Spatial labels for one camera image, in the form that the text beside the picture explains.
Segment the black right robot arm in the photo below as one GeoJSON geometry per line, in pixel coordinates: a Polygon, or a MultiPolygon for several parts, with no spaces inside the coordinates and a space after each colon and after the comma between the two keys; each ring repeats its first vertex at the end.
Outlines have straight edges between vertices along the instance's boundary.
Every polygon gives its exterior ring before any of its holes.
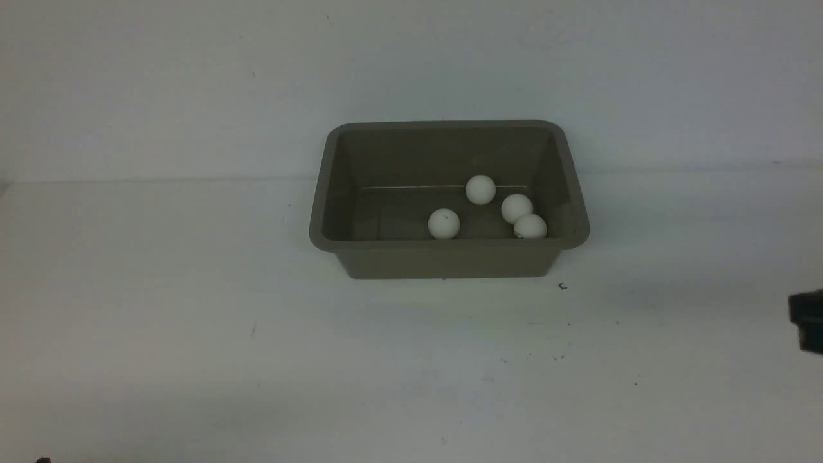
{"type": "Polygon", "coordinates": [[[822,289],[788,297],[790,322],[796,326],[799,348],[822,355],[822,289]]]}

